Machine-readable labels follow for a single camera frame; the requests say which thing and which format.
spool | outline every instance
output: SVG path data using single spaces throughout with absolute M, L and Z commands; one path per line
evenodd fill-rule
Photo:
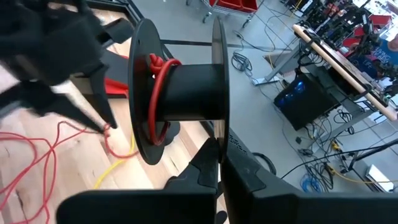
M 164 80 L 156 109 L 156 134 L 165 122 L 213 120 L 215 137 L 226 152 L 229 132 L 229 71 L 223 23 L 213 24 L 211 64 L 174 65 Z M 166 61 L 154 23 L 143 19 L 138 23 L 131 41 L 129 56 L 129 105 L 137 147 L 146 163 L 154 165 L 162 157 L 165 141 L 155 145 L 148 128 L 149 102 L 155 80 L 150 70 L 150 54 Z M 177 135 L 167 131 L 166 139 Z

metal rack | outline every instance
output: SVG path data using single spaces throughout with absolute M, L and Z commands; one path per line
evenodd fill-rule
M 226 15 L 232 15 L 232 16 L 236 16 L 236 17 L 245 18 L 246 21 L 242 25 L 242 28 L 245 28 L 255 14 L 255 12 L 243 12 L 243 11 L 239 11 L 239 10 L 228 9 L 227 7 L 218 6 L 217 3 L 219 0 L 216 0 L 214 5 L 210 4 L 210 0 L 201 0 L 201 1 L 205 4 L 205 6 L 209 10 L 206 13 L 206 15 L 204 16 L 204 18 L 202 19 L 203 23 L 206 23 L 207 19 L 213 14 L 213 12 L 218 12 L 218 13 L 222 13 L 222 14 L 226 14 Z M 189 5 L 191 5 L 191 2 L 192 2 L 192 0 L 186 0 L 185 4 L 187 6 L 189 6 Z

concrete floor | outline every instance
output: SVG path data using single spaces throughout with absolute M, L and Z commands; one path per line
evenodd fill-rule
M 151 19 L 156 25 L 160 38 L 164 40 L 187 40 L 196 42 L 211 42 L 213 18 L 207 23 L 202 23 L 203 16 L 207 13 L 206 6 L 199 0 L 192 0 L 190 6 L 185 5 L 184 0 L 135 0 L 134 4 L 142 12 L 144 17 Z M 278 12 L 285 12 L 286 8 L 279 1 L 267 1 L 262 5 L 251 22 L 244 29 L 241 28 L 245 18 L 232 15 L 220 15 L 224 21 L 226 37 L 229 44 L 240 44 L 240 39 L 233 30 L 240 32 L 244 38 L 255 46 L 267 47 L 281 52 L 282 49 L 295 47 L 297 44 L 292 32 L 292 25 L 299 21 L 295 16 L 285 16 Z M 211 63 L 211 47 L 195 45 L 167 45 L 172 55 L 184 64 Z M 237 47 L 229 47 L 228 55 L 231 58 Z M 271 66 L 263 56 L 268 54 L 256 49 L 245 48 L 241 54 L 247 56 L 252 65 L 254 78 L 267 75 Z M 296 132 L 290 123 L 273 107 L 270 99 L 278 94 L 275 85 L 261 86 L 261 90 L 270 98 L 266 98 L 258 87 L 254 87 L 250 79 L 235 70 L 231 65 L 229 69 L 231 85 L 231 128 L 252 152 L 261 152 L 268 156 L 275 164 L 277 175 L 281 177 L 297 164 L 302 163 L 301 158 L 294 149 L 306 148 L 309 142 L 305 140 L 298 145 L 295 142 L 297 136 L 306 136 L 306 132 Z M 369 119 L 354 126 L 359 131 L 374 123 Z M 398 137 L 396 129 L 389 122 L 378 124 L 372 129 L 362 131 L 353 136 L 339 138 L 346 150 L 354 150 L 369 147 L 377 142 L 383 144 Z M 398 147 L 388 149 L 366 159 L 369 164 L 375 164 L 388 178 L 398 179 L 397 169 Z M 288 175 L 285 180 L 300 188 L 300 180 L 304 175 L 304 168 L 297 169 Z M 368 191 L 364 184 L 347 182 L 335 177 L 334 192 L 358 192 Z

wooden surface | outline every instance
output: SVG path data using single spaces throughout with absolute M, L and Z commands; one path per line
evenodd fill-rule
M 296 34 L 298 34 L 304 41 L 310 42 L 311 37 L 304 33 L 305 28 L 299 25 L 293 25 L 293 30 Z M 342 68 L 336 61 L 339 61 L 343 66 L 345 66 L 350 73 L 352 73 L 360 82 L 369 83 L 361 74 L 361 72 L 344 56 L 342 56 L 339 52 L 336 52 L 332 48 L 330 48 L 327 44 L 321 43 L 322 47 L 328 51 L 332 55 L 329 56 L 317 43 L 312 43 L 311 47 L 314 49 L 323 59 L 325 59 L 345 80 L 348 81 L 355 89 L 357 89 L 360 93 L 364 93 L 366 90 L 363 86 L 358 83 L 344 68 Z M 382 105 L 374 96 L 371 94 L 365 95 L 366 99 L 368 99 L 384 116 L 386 116 L 389 120 L 395 121 L 397 119 L 397 112 L 395 111 L 392 105 L 385 107 Z
M 123 15 L 118 13 L 96 11 L 106 22 Z M 121 55 L 128 55 L 129 41 L 110 49 Z M 0 67 L 0 91 L 4 91 L 15 80 L 7 71 Z M 70 83 L 55 87 L 56 91 L 68 93 L 74 102 L 84 108 L 95 120 L 104 124 L 94 109 L 82 97 L 80 92 Z M 109 101 L 118 122 L 119 128 L 110 131 L 110 146 L 115 152 L 127 154 L 130 148 L 131 122 L 127 100 Z M 25 109 L 19 109 L 1 120 L 0 131 L 10 131 L 23 134 L 30 138 L 47 138 L 51 143 L 55 140 L 56 126 L 59 121 L 66 120 L 56 114 L 36 117 Z M 75 133 L 72 128 L 61 128 L 61 139 Z M 199 122 L 182 122 L 181 131 L 173 143 L 165 148 L 161 161 L 156 166 L 147 165 L 140 156 L 128 160 L 108 176 L 101 189 L 161 189 L 169 177 L 179 175 L 191 158 L 197 153 L 208 135 Z M 48 151 L 42 142 L 37 142 L 39 155 Z M 48 203 L 50 223 L 55 223 L 55 211 L 65 198 L 92 189 L 97 178 L 116 160 L 105 153 L 103 137 L 95 134 L 82 134 L 56 148 L 57 177 L 55 189 Z M 17 141 L 0 141 L 0 188 L 11 182 L 13 178 L 33 159 L 30 147 Z M 49 170 L 53 162 L 50 159 Z M 17 185 L 11 197 L 1 212 L 1 223 L 14 223 L 31 218 L 42 205 L 42 179 L 44 162 L 35 166 Z M 218 200 L 218 210 L 226 210 L 223 196 Z M 45 213 L 42 212 L 36 220 L 30 223 L 45 223 Z

desk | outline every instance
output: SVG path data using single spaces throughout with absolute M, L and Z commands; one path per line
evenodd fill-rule
M 306 34 L 305 28 L 294 25 L 293 26 L 294 32 L 302 39 L 302 42 L 309 43 L 311 41 L 311 37 Z M 349 62 L 344 56 L 342 56 L 339 52 L 334 51 L 331 47 L 327 44 L 320 42 L 316 43 L 315 41 L 310 44 L 311 48 L 316 51 L 326 62 L 330 64 L 351 86 L 353 86 L 359 93 L 365 93 L 366 89 L 363 87 L 364 84 L 370 83 L 362 76 L 361 72 L 351 63 Z M 291 53 L 285 56 L 280 64 L 276 66 L 276 68 L 268 74 L 265 78 L 260 78 L 257 80 L 253 80 L 254 85 L 266 83 L 267 80 L 271 80 L 274 76 L 278 74 L 278 72 L 293 58 L 297 57 L 299 54 L 300 47 L 297 46 L 293 49 Z M 327 75 L 320 77 L 320 79 L 327 79 Z M 389 103 L 387 106 L 384 106 L 379 101 L 379 96 L 377 92 L 367 93 L 364 97 L 370 102 L 369 107 L 371 110 L 363 112 L 358 105 L 353 103 L 351 100 L 344 100 L 346 97 L 343 96 L 339 91 L 336 91 L 333 94 L 336 99 L 341 102 L 341 104 L 353 115 L 353 119 L 341 125 L 340 127 L 334 129 L 329 134 L 324 134 L 320 140 L 325 141 L 329 137 L 336 136 L 338 133 L 342 132 L 343 130 L 347 129 L 348 127 L 356 124 L 357 122 L 361 121 L 362 119 L 370 116 L 375 111 L 380 111 L 383 115 L 385 115 L 389 120 L 395 121 L 397 119 L 397 112 L 395 111 L 394 107 Z
M 121 12 L 95 10 L 105 23 L 125 17 Z M 111 46 L 109 50 L 128 55 L 129 41 Z M 0 67 L 0 91 L 15 84 L 13 78 Z M 99 123 L 100 116 L 88 104 L 71 82 L 56 86 L 56 91 L 65 92 L 80 108 L 86 110 Z M 127 100 L 109 100 L 119 128 L 110 131 L 109 144 L 118 154 L 127 154 L 132 134 L 129 105 Z M 67 120 L 55 114 L 38 118 L 27 110 L 19 109 L 1 120 L 0 131 L 12 131 L 33 138 L 47 138 L 54 142 L 57 123 Z M 62 127 L 61 139 L 75 133 Z M 161 189 L 173 175 L 179 175 L 208 138 L 199 122 L 181 122 L 180 133 L 172 144 L 167 146 L 164 155 L 156 166 L 147 165 L 140 156 L 128 160 L 108 176 L 102 189 Z M 93 188 L 97 178 L 116 160 L 107 155 L 103 147 L 103 137 L 95 134 L 82 134 L 56 148 L 57 178 L 53 194 L 48 202 L 50 223 L 55 223 L 55 211 L 67 197 Z M 47 152 L 48 146 L 36 144 L 39 155 Z M 17 141 L 0 141 L 0 188 L 5 187 L 33 158 L 29 145 Z M 42 205 L 42 179 L 44 162 L 35 166 L 17 185 L 6 207 L 0 214 L 0 223 L 14 223 L 31 218 Z M 51 181 L 51 172 L 47 174 Z M 218 200 L 218 210 L 226 210 L 223 196 Z M 45 212 L 30 223 L 45 223 Z

